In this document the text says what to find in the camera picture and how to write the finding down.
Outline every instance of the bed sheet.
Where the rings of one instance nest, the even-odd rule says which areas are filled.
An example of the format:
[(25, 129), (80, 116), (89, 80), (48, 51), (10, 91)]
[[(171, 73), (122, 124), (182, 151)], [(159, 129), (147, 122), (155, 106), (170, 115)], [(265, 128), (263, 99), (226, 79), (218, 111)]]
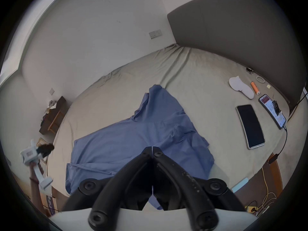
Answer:
[[(239, 75), (254, 81), (261, 94), (252, 100), (229, 86), (229, 78)], [(154, 84), (175, 97), (209, 142), (215, 164), (210, 178), (224, 180), (233, 187), (256, 174), (271, 155), (284, 130), (280, 130), (258, 99), (274, 97), (285, 117), (289, 107), (274, 87), (256, 82), (256, 74), (222, 56), (199, 49), (172, 45), (118, 68), (85, 90), (71, 105), (54, 140), (48, 157), (47, 175), (52, 186), (65, 190), (66, 164), (71, 161), (74, 141), (101, 128), (131, 117), (144, 93)], [(262, 127), (265, 145), (248, 150), (236, 106), (251, 104)]]

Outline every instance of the gray upholstered headboard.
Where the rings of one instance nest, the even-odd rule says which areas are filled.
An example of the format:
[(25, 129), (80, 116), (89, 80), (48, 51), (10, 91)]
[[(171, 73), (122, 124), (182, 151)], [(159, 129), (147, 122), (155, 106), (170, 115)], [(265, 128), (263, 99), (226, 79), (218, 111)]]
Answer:
[(274, 0), (193, 0), (168, 14), (177, 44), (255, 70), (293, 107), (306, 80), (295, 33)]

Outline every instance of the wooden table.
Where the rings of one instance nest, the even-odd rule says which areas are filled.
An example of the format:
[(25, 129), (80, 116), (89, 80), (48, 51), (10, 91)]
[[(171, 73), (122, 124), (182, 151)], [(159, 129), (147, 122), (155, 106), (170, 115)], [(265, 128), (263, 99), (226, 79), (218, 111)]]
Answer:
[(56, 108), (49, 110), (44, 123), (42, 124), (39, 132), (46, 134), (48, 131), (56, 134), (59, 126), (67, 112), (66, 99), (62, 96), (58, 101)]

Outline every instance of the electrical outlet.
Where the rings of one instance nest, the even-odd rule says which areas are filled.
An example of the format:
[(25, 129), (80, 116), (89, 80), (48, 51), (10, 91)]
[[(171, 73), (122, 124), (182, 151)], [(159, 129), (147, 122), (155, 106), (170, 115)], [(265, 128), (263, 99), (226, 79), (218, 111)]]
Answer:
[(245, 206), (247, 208), (248, 213), (254, 213), (257, 209), (256, 206)]
[(161, 30), (159, 29), (159, 30), (150, 32), (149, 35), (150, 35), (151, 39), (153, 39), (153, 38), (156, 38), (156, 37), (161, 36), (163, 34), (161, 33)]

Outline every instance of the bracelet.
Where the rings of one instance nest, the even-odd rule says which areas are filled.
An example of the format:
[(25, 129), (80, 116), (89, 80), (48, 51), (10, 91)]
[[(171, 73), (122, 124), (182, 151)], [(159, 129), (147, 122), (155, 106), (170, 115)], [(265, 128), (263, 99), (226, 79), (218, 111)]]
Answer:
[(39, 184), (38, 180), (35, 180), (35, 179), (31, 178), (31, 177), (30, 177), (30, 180), (33, 181), (36, 184)]

